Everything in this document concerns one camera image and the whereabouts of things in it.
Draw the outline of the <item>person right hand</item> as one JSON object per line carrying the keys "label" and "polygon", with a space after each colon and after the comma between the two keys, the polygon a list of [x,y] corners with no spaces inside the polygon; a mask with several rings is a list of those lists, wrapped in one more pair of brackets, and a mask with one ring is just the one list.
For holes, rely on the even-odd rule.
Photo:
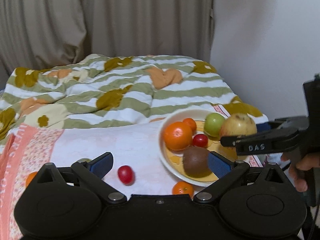
{"label": "person right hand", "polygon": [[305,192],[308,189],[306,180],[300,175],[302,171],[312,168],[319,168],[319,153],[307,154],[298,163],[291,163],[289,166],[289,176],[293,179],[294,186],[298,192]]}

